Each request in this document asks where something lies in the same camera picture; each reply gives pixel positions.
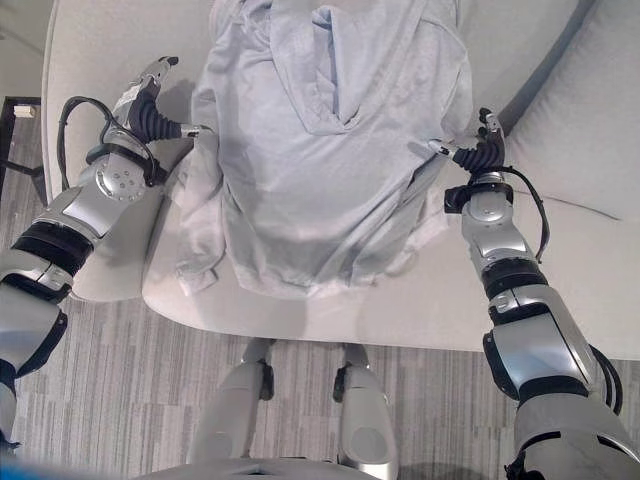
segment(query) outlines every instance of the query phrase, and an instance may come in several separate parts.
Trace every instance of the gray hoodie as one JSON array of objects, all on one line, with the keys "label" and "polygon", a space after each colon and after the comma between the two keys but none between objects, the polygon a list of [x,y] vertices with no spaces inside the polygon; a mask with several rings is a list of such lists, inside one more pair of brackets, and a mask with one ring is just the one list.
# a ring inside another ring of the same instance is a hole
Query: gray hoodie
[{"label": "gray hoodie", "polygon": [[455,3],[216,2],[192,121],[217,135],[182,171],[188,293],[225,251],[242,287],[283,298],[366,286],[406,255],[440,209],[425,205],[442,166],[426,142],[471,114]]}]

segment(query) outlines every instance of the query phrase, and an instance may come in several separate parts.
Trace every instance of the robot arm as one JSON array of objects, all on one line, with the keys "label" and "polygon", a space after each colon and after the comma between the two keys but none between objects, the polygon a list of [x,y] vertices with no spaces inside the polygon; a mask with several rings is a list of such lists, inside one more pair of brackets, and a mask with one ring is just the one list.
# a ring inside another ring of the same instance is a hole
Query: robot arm
[{"label": "robot arm", "polygon": [[67,317],[57,304],[71,291],[74,275],[122,213],[167,177],[146,144],[195,137],[206,128],[172,122],[155,107],[161,81],[177,61],[162,57],[152,63],[131,83],[113,114],[85,97],[73,97],[63,108],[58,138],[63,161],[64,126],[75,106],[90,102],[108,122],[78,184],[68,188],[63,180],[66,189],[0,255],[0,453],[16,445],[9,443],[15,380],[44,365],[62,338]]},{"label": "robot arm", "polygon": [[505,467],[507,478],[640,478],[633,443],[602,402],[597,351],[548,285],[538,267],[540,252],[534,255],[513,224],[513,190],[500,173],[509,169],[502,167],[499,122],[486,109],[480,120],[487,141],[478,148],[437,140],[430,146],[472,174],[469,184],[447,190],[445,211],[462,215],[462,234],[489,299],[494,327],[483,346],[493,378],[519,401],[516,460]]}]

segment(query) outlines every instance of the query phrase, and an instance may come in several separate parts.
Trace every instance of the gray carpet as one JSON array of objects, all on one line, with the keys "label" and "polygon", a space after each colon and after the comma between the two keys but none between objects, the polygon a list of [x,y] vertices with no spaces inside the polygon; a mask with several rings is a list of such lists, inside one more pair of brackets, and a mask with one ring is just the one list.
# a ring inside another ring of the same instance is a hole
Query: gray carpet
[{"label": "gray carpet", "polygon": [[[12,160],[37,164],[39,152],[38,122],[19,120]],[[38,211],[29,180],[7,172],[0,246]],[[64,308],[66,336],[45,368],[18,386],[13,438],[24,443],[20,455],[124,477],[184,462],[201,409],[247,340],[178,325],[141,301],[67,301]],[[493,385],[481,354],[368,351],[391,401],[401,478],[504,478],[515,404]],[[261,406],[253,456],[335,458],[340,409],[331,388],[340,356],[331,345],[274,347],[276,396]],[[640,363],[614,363],[626,388],[621,418],[638,443]]]}]

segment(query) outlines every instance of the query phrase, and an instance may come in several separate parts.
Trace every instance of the black cable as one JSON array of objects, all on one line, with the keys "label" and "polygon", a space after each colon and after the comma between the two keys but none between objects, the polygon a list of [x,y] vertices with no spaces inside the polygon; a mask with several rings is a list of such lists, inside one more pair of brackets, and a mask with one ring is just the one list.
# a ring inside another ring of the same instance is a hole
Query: black cable
[{"label": "black cable", "polygon": [[102,128],[102,131],[100,132],[100,137],[99,137],[100,143],[101,144],[105,143],[104,137],[109,131],[109,129],[113,126],[115,131],[118,131],[128,136],[135,143],[137,143],[142,150],[144,150],[145,154],[147,155],[147,160],[151,164],[151,177],[155,178],[156,162],[153,161],[153,154],[151,153],[149,148],[143,142],[141,142],[140,139],[138,139],[133,133],[131,133],[126,128],[124,128],[114,118],[113,114],[111,113],[111,110],[109,110],[109,108],[100,100],[96,100],[95,98],[91,98],[91,97],[75,96],[75,97],[71,97],[69,100],[65,102],[64,106],[62,107],[62,112],[60,113],[60,120],[59,120],[60,126],[58,128],[56,151],[58,154],[58,168],[60,169],[60,175],[62,176],[62,190],[64,191],[69,188],[69,179],[67,177],[67,156],[66,156],[66,150],[65,150],[65,129],[67,127],[67,121],[69,120],[69,116],[71,115],[71,112],[73,112],[73,110],[75,110],[75,108],[78,105],[81,105],[83,103],[89,103],[93,105],[98,110],[100,110],[102,115],[104,115],[105,124],[104,124],[104,127]]},{"label": "black cable", "polygon": [[624,401],[622,381],[620,381],[620,375],[618,375],[618,371],[613,366],[611,361],[600,350],[598,350],[593,345],[590,345],[590,346],[591,346],[591,351],[593,352],[593,355],[596,357],[596,360],[600,364],[600,367],[602,368],[603,372],[605,372],[605,376],[606,376],[607,370],[611,374],[611,378],[613,379],[615,398],[616,398],[616,401],[613,405],[613,413],[615,413],[616,415],[620,415],[620,411],[622,410],[622,404]]},{"label": "black cable", "polygon": [[471,180],[469,180],[469,184],[473,183],[479,176],[491,173],[491,172],[504,172],[511,173],[519,177],[524,184],[529,189],[531,193],[531,197],[533,197],[533,201],[538,208],[538,213],[540,214],[540,219],[542,220],[542,231],[540,233],[540,246],[538,247],[538,252],[536,253],[536,260],[538,263],[542,263],[542,254],[544,253],[547,245],[549,244],[549,238],[551,237],[551,230],[549,228],[549,220],[547,219],[547,212],[544,209],[544,202],[542,201],[542,197],[538,194],[533,184],[529,181],[529,179],[524,175],[524,173],[516,170],[513,167],[489,167],[482,170],[478,170],[473,172],[471,176]]},{"label": "black cable", "polygon": [[612,399],[611,387],[613,386],[611,383],[611,373],[609,373],[609,370],[607,369],[606,365],[602,362],[601,356],[599,356],[598,353],[596,353],[596,349],[594,348],[594,346],[593,345],[589,345],[589,346],[591,347],[591,351],[593,352],[593,355],[596,357],[596,361],[598,362],[598,365],[600,365],[600,368],[602,370],[602,375],[604,377],[604,383],[605,383],[604,403],[607,405],[607,407],[611,407],[611,399]]}]

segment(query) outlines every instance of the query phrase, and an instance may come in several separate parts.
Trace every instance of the wall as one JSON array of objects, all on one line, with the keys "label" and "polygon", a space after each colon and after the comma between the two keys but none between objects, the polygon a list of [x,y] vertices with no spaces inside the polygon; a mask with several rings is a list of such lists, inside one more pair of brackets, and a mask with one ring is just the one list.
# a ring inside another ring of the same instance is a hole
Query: wall
[{"label": "wall", "polygon": [[54,0],[0,0],[0,102],[39,97]]}]

